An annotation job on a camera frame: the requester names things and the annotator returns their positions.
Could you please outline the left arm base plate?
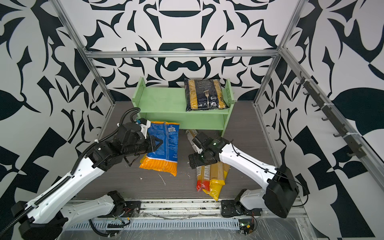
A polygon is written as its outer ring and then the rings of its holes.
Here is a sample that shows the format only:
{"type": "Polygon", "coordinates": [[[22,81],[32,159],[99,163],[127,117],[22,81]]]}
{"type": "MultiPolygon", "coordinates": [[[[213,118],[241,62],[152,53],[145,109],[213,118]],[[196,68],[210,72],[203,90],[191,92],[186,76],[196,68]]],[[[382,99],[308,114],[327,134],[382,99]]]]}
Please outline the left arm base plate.
{"type": "Polygon", "coordinates": [[[136,214],[139,214],[141,211],[141,201],[125,201],[125,203],[117,204],[112,211],[99,218],[112,218],[112,217],[121,217],[121,218],[130,218],[136,214]]]}

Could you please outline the grey blue spaghetti pack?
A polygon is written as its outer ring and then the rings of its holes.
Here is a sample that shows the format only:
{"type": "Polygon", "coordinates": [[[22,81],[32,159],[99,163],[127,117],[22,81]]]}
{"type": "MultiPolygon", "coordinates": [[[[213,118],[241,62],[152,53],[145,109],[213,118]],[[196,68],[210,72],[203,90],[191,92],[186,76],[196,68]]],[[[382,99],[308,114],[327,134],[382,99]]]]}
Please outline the grey blue spaghetti pack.
{"type": "Polygon", "coordinates": [[[186,130],[186,135],[187,135],[187,138],[192,146],[192,148],[194,149],[194,151],[198,154],[200,154],[202,152],[202,150],[200,148],[198,148],[196,146],[196,144],[193,142],[193,139],[197,136],[198,132],[197,130],[186,130]]]}

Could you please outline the black penne pasta bag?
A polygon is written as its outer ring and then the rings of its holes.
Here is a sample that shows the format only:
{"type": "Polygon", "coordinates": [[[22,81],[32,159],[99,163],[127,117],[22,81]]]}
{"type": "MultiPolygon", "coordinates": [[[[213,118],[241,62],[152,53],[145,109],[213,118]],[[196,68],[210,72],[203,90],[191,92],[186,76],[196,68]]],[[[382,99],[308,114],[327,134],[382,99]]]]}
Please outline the black penne pasta bag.
{"type": "Polygon", "coordinates": [[[220,80],[184,79],[184,85],[187,112],[228,108],[220,80]]]}

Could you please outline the blue orange pasta bag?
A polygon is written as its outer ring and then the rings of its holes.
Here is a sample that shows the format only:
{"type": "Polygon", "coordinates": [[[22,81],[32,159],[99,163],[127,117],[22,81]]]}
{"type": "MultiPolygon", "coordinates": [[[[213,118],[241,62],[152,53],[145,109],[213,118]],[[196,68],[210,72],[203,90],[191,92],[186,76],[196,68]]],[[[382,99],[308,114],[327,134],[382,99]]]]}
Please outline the blue orange pasta bag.
{"type": "Polygon", "coordinates": [[[151,122],[149,134],[163,143],[155,152],[148,153],[141,159],[141,169],[177,176],[179,129],[178,123],[151,122]]]}

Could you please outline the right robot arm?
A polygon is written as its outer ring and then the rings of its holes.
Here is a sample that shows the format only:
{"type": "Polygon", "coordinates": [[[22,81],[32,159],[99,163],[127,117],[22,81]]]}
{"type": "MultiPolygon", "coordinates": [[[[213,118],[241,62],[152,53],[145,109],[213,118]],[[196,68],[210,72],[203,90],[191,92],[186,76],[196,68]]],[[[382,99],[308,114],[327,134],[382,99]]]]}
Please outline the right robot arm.
{"type": "Polygon", "coordinates": [[[189,155],[192,169],[216,163],[227,164],[255,181],[263,191],[245,190],[238,203],[244,209],[257,209],[264,201],[270,212],[280,218],[287,218],[299,195],[300,184],[294,179],[292,171],[284,164],[280,167],[266,164],[244,153],[232,142],[219,137],[213,139],[205,133],[192,138],[198,151],[189,155]]]}

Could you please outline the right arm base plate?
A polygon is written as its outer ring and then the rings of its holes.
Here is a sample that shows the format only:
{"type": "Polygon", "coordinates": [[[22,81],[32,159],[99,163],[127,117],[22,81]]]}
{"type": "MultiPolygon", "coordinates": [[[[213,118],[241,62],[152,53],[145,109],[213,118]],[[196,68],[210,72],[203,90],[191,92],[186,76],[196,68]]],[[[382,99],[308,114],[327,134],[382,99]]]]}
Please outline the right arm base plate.
{"type": "Polygon", "coordinates": [[[261,216],[262,211],[263,209],[260,208],[248,210],[240,203],[240,201],[221,200],[221,215],[224,218],[237,216],[261,216]]]}

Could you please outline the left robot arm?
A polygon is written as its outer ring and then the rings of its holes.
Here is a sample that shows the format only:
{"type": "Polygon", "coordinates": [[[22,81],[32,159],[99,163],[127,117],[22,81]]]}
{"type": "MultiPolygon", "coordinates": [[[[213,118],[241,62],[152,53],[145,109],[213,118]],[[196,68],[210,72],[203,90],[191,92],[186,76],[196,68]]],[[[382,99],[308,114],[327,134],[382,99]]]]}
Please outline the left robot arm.
{"type": "Polygon", "coordinates": [[[163,140],[151,136],[149,121],[119,124],[107,137],[96,140],[77,159],[63,178],[29,202],[12,207],[14,219],[1,231],[4,237],[16,223],[25,240],[55,240],[65,229],[96,217],[120,217],[125,200],[117,191],[99,199],[67,208],[65,205],[84,187],[129,156],[155,152],[163,140]]]}

